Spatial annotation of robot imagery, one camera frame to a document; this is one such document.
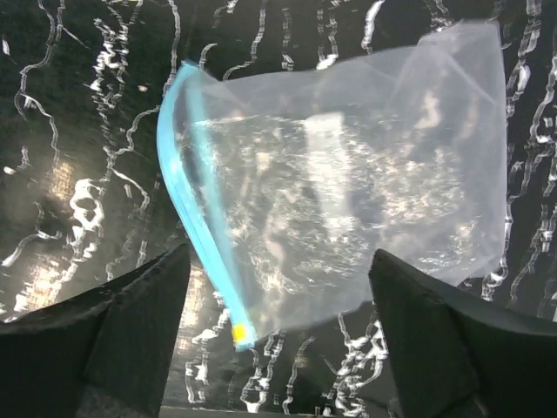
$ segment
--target ziplock bag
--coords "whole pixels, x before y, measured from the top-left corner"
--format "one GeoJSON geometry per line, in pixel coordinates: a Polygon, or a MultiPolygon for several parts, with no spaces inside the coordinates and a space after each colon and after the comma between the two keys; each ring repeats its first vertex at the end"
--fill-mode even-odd
{"type": "Polygon", "coordinates": [[[377,248],[453,285],[496,268],[505,100],[483,22],[322,71],[220,83],[184,63],[158,155],[237,349],[370,300],[377,248]]]}

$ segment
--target black surface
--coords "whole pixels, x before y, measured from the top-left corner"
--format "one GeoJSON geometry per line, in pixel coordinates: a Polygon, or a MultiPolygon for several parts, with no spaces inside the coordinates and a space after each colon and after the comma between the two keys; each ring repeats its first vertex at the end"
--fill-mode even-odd
{"type": "MultiPolygon", "coordinates": [[[[0,318],[68,299],[186,241],[160,178],[155,139],[158,106],[181,59],[198,62],[205,51],[211,74],[222,78],[240,65],[230,73],[239,78],[309,70],[333,53],[338,60],[365,55],[372,3],[0,0],[0,35],[9,46],[9,54],[0,52],[0,318]],[[107,44],[113,68],[97,66],[107,44]],[[99,91],[91,89],[95,80],[99,91]]],[[[462,18],[500,16],[509,243],[497,274],[462,289],[552,320],[556,6],[528,4],[385,0],[368,46],[415,44],[462,18]],[[529,74],[527,83],[519,83],[520,73],[529,74]]],[[[233,351],[224,308],[194,266],[166,405],[291,413],[331,405],[339,415],[373,417],[396,411],[369,304],[312,331],[275,334],[255,352],[233,351]]]]}
{"type": "Polygon", "coordinates": [[[474,298],[381,250],[370,281],[406,418],[557,408],[557,324],[474,298]]]}
{"type": "Polygon", "coordinates": [[[1,324],[2,416],[157,416],[189,274],[188,249],[180,246],[1,324]]]}

